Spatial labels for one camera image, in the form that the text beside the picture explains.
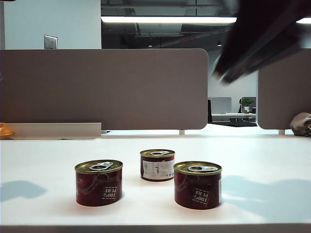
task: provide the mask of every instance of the fluorescent light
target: fluorescent light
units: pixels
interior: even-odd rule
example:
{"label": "fluorescent light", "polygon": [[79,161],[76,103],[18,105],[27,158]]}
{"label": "fluorescent light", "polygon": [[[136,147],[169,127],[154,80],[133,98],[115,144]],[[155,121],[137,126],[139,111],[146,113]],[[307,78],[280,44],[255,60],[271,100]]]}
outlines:
{"label": "fluorescent light", "polygon": [[229,24],[237,20],[235,17],[132,17],[103,16],[105,23],[206,23]]}
{"label": "fluorescent light", "polygon": [[296,23],[311,23],[311,18],[303,18]]}

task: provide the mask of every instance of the desk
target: desk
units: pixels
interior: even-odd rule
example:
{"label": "desk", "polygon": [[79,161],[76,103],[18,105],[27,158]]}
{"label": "desk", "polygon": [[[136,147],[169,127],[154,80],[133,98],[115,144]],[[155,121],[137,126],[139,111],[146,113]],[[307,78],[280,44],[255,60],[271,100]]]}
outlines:
{"label": "desk", "polygon": [[[1,141],[1,232],[310,232],[310,138],[209,124],[183,136],[148,132]],[[174,202],[173,180],[141,179],[139,152],[151,148],[176,151],[176,162],[220,164],[222,204],[187,209]],[[103,207],[77,204],[74,166],[107,158],[123,161],[122,199]]]}
{"label": "desk", "polygon": [[239,121],[248,119],[256,121],[256,114],[254,113],[212,113],[213,122],[216,121]]}

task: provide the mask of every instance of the tin can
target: tin can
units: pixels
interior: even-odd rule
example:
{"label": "tin can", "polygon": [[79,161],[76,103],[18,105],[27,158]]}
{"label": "tin can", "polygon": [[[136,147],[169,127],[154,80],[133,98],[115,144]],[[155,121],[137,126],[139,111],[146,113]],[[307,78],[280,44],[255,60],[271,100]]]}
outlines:
{"label": "tin can", "polygon": [[152,149],[140,152],[140,176],[147,181],[168,181],[174,178],[173,150]]}
{"label": "tin can", "polygon": [[75,166],[76,201],[85,206],[102,206],[122,196],[122,162],[94,160]]}
{"label": "tin can", "polygon": [[175,201],[197,210],[218,206],[221,203],[221,171],[221,166],[208,162],[175,164]]}

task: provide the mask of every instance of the ceiling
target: ceiling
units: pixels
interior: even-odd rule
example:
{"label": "ceiling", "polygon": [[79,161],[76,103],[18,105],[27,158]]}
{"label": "ceiling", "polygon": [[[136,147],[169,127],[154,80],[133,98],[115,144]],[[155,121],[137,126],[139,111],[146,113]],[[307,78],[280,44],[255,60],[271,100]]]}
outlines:
{"label": "ceiling", "polygon": [[[232,17],[237,11],[237,0],[101,0],[102,16]],[[102,23],[102,48],[213,50],[229,30],[230,26],[202,24]]]}

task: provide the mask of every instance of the light switch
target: light switch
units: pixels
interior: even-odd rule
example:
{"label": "light switch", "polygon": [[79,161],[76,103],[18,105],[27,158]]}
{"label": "light switch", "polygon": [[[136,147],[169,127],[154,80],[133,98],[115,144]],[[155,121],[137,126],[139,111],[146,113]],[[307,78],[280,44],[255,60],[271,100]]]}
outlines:
{"label": "light switch", "polygon": [[57,37],[44,35],[44,49],[57,49]]}

